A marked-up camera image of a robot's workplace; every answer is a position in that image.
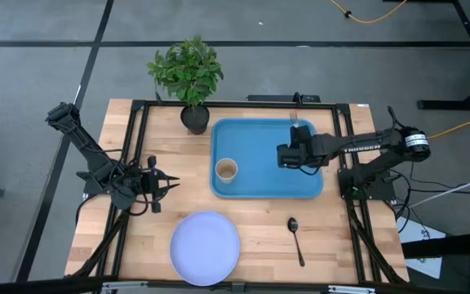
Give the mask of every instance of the wooden tabletop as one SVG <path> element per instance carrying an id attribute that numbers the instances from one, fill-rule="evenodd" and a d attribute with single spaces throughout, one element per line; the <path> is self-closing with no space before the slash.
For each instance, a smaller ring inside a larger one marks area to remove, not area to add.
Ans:
<path id="1" fill-rule="evenodd" d="M 109 102 L 99 140 L 103 149 L 122 147 L 130 107 L 131 100 Z M 375 130 L 368 105 L 350 105 L 350 108 L 355 133 Z M 149 109 L 141 162 L 146 165 L 149 155 L 157 155 L 157 167 L 167 175 L 179 177 L 180 186 L 161 201 L 161 213 L 148 211 L 130 218 L 120 278 L 180 280 L 171 266 L 172 232 L 189 214 L 211 210 L 228 217 L 241 239 L 241 255 L 228 281 L 357 283 L 348 216 L 336 175 L 338 159 L 322 169 L 324 189 L 314 199 L 226 199 L 211 191 L 211 127 L 221 118 L 289 118 L 290 110 L 209 108 L 208 129 L 199 136 L 190 134 L 182 125 L 180 110 L 179 107 L 159 106 Z M 329 110 L 299 109 L 297 114 L 311 122 L 317 133 L 335 133 Z M 340 118 L 340 122 L 345 136 L 344 118 Z M 140 112 L 128 158 L 133 157 L 139 123 Z M 378 155 L 378 151 L 370 151 L 359 154 L 359 158 L 361 163 L 367 163 Z M 66 274 L 78 270 L 103 238 L 109 204 L 109 196 L 103 195 L 81 210 Z M 133 212 L 140 211 L 143 205 L 136 203 Z M 380 201 L 369 201 L 369 210 L 376 245 L 396 272 L 407 280 L 392 211 Z M 297 237 L 305 267 L 299 266 L 295 240 L 286 227 L 290 216 L 299 222 Z M 114 253 L 115 242 L 109 251 L 105 273 L 111 272 Z M 362 256 L 366 276 L 370 279 L 370 263 L 363 244 Z"/>

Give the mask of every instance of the concrete floor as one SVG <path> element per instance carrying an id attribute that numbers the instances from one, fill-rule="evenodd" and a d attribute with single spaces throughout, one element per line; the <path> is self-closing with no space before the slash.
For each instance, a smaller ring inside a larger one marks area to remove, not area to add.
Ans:
<path id="1" fill-rule="evenodd" d="M 340 2 L 364 19 L 396 5 L 380 0 Z M 104 4 L 105 0 L 0 1 L 0 39 L 92 40 Z M 470 18 L 470 0 L 462 4 Z M 468 40 L 451 5 L 408 3 L 384 22 L 363 25 L 345 20 L 327 0 L 116 1 L 104 40 L 180 40 L 195 33 L 206 40 Z M 145 64 L 156 50 L 100 49 L 82 104 L 83 125 L 93 136 L 100 133 L 110 98 L 154 98 Z M 59 133 L 43 120 L 59 101 L 75 97 L 89 51 L 0 48 L 0 186 L 7 189 L 0 198 L 0 283 L 12 280 L 59 144 Z M 295 91 L 317 94 L 325 102 L 370 104 L 377 128 L 389 126 L 386 108 L 391 105 L 401 122 L 428 134 L 470 120 L 470 112 L 415 107 L 419 99 L 459 100 L 470 94 L 470 51 L 220 47 L 217 52 L 226 78 L 212 100 Z M 63 275 L 83 187 L 75 172 L 85 169 L 83 158 L 70 147 L 31 279 Z M 409 165 L 398 170 L 408 172 Z M 415 166 L 415 177 L 451 185 L 470 180 L 470 127 L 434 140 L 432 157 Z M 396 188 L 402 197 L 403 184 Z M 428 196 L 414 193 L 412 201 Z M 426 203 L 417 212 L 433 228 L 470 233 L 470 195 Z M 465 259 L 447 260 L 440 281 L 415 273 L 411 278 L 417 284 L 466 289 L 468 281 L 458 270 L 468 273 Z"/>

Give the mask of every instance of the cup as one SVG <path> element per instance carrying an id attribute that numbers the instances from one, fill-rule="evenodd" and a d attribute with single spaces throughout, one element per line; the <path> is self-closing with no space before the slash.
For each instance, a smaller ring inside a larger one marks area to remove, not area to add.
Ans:
<path id="1" fill-rule="evenodd" d="M 237 163 L 231 158 L 222 158 L 215 165 L 215 173 L 225 184 L 231 183 L 237 175 L 237 172 Z"/>

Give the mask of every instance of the spoon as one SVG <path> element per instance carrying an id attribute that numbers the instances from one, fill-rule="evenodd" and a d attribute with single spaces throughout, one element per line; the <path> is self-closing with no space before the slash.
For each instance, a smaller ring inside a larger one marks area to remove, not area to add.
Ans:
<path id="1" fill-rule="evenodd" d="M 299 241 L 297 241 L 296 231 L 298 228 L 299 228 L 299 223 L 297 222 L 297 220 L 294 219 L 293 217 L 290 217 L 290 219 L 287 221 L 287 229 L 291 233 L 293 233 L 293 235 L 295 236 L 295 243 L 297 244 L 297 252 L 299 253 L 300 266 L 305 266 L 304 258 L 302 257 L 302 253 L 300 253 Z"/>

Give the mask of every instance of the yellow cable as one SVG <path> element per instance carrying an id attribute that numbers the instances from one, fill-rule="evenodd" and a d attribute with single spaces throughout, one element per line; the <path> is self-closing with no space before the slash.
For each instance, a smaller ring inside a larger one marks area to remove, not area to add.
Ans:
<path id="1" fill-rule="evenodd" d="M 438 133 L 438 134 L 436 134 L 436 135 L 430 136 L 430 137 L 428 137 L 428 139 L 431 140 L 431 139 L 437 138 L 437 137 L 439 137 L 439 136 L 444 136 L 445 134 L 448 134 L 448 133 L 450 133 L 450 132 L 452 132 L 452 131 L 456 131 L 456 130 L 458 130 L 459 128 L 466 127 L 466 126 L 468 126 L 468 125 L 470 125 L 470 122 L 462 123 L 461 125 L 456 126 L 456 127 L 452 127 L 452 128 L 450 128 L 449 130 L 447 130 L 447 131 L 443 131 L 443 132 Z"/>
<path id="2" fill-rule="evenodd" d="M 333 4 L 335 4 L 339 9 L 340 11 L 342 11 L 344 14 L 347 12 L 345 9 L 343 9 L 337 2 L 335 2 L 335 0 L 330 0 L 331 2 L 333 2 Z M 349 17 L 352 19 L 352 20 L 355 20 L 356 22 L 359 22 L 361 24 L 364 24 L 364 25 L 368 25 L 368 24 L 373 24 L 377 21 L 381 21 L 385 18 L 387 18 L 388 16 L 390 16 L 394 11 L 398 10 L 398 8 L 400 8 L 402 5 L 406 4 L 407 0 L 404 0 L 402 1 L 400 4 L 398 4 L 398 6 L 394 7 L 390 12 L 388 12 L 386 15 L 384 16 L 380 16 L 379 18 L 377 18 L 376 20 L 359 20 L 358 18 L 356 18 L 355 16 L 349 14 Z"/>

